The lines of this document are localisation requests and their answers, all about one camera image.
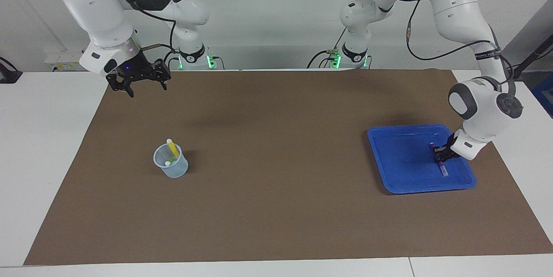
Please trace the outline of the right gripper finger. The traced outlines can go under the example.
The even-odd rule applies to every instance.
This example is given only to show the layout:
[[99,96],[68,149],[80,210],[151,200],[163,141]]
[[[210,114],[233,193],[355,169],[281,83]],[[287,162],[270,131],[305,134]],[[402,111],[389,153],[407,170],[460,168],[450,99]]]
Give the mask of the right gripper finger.
[[130,78],[120,77],[118,74],[109,74],[106,80],[113,91],[126,92],[130,97],[134,97],[134,92],[131,88],[132,80]]
[[168,81],[171,80],[171,72],[167,64],[158,59],[152,63],[152,80],[159,82],[164,90],[168,90]]

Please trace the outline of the purple marker pen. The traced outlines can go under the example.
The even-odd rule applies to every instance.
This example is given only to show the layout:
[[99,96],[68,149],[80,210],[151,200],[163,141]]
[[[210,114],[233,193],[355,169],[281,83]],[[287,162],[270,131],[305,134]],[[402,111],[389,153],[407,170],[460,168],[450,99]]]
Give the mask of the purple marker pen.
[[[431,149],[433,155],[434,155],[434,146],[436,146],[436,144],[435,144],[434,142],[431,142],[431,143],[430,143],[430,149]],[[448,170],[447,170],[447,168],[446,168],[446,166],[445,166],[445,163],[436,163],[436,164],[437,164],[437,166],[439,167],[442,176],[448,177],[449,174],[448,174]]]

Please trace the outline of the blue plastic tray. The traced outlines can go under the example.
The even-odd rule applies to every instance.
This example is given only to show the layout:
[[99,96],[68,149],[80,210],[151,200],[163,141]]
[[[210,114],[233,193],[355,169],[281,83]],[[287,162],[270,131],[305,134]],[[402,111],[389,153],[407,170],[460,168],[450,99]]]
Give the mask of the blue plastic tray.
[[393,194],[467,190],[477,184],[466,159],[445,162],[443,172],[431,144],[446,143],[451,131],[443,124],[372,127],[367,132],[385,188]]

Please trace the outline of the white power strip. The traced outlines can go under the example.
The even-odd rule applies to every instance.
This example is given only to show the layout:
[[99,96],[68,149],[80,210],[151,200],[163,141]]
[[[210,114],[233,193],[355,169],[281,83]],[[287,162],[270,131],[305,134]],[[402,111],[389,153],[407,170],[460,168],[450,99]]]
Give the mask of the white power strip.
[[47,53],[44,64],[50,72],[88,72],[80,59],[84,50]]

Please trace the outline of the translucent plastic cup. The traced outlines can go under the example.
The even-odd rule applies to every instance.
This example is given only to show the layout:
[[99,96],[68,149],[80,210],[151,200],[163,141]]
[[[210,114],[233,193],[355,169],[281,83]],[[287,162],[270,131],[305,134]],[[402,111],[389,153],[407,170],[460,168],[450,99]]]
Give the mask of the translucent plastic cup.
[[164,174],[170,178],[178,178],[183,175],[188,170],[188,161],[183,154],[181,147],[176,144],[178,151],[180,152],[180,157],[176,160],[171,166],[165,166],[165,162],[168,159],[173,157],[172,152],[170,151],[167,143],[160,145],[153,154],[153,163],[160,168]]

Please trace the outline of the black clamp base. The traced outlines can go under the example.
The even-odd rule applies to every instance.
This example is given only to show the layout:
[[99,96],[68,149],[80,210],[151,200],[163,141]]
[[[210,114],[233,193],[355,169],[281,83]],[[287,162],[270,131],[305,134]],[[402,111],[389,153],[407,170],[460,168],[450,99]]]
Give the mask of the black clamp base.
[[10,61],[0,56],[0,84],[14,84],[22,75]]

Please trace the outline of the blue storage box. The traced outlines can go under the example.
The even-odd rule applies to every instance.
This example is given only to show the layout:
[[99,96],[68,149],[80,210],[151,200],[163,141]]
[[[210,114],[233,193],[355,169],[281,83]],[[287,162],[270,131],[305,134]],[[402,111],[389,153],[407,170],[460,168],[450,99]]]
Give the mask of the blue storage box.
[[553,73],[532,88],[531,93],[553,119]]

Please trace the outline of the black stand pole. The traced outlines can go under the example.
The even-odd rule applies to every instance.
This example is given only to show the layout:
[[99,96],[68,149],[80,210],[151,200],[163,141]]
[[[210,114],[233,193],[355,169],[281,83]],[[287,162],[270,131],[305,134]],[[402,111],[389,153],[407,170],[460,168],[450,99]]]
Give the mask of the black stand pole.
[[510,66],[512,72],[510,74],[509,80],[517,80],[522,72],[527,69],[532,63],[541,58],[547,56],[550,52],[553,52],[553,34],[549,35],[537,49],[535,49],[525,60],[519,64]]

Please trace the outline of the brown table mat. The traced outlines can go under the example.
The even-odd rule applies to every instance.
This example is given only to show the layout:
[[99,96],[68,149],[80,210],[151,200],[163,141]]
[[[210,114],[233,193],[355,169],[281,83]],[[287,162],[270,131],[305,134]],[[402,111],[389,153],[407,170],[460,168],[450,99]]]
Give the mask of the brown table mat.
[[[26,265],[553,253],[496,148],[473,189],[392,195],[367,130],[460,118],[446,70],[179,72],[107,89]],[[167,139],[188,161],[153,163]]]

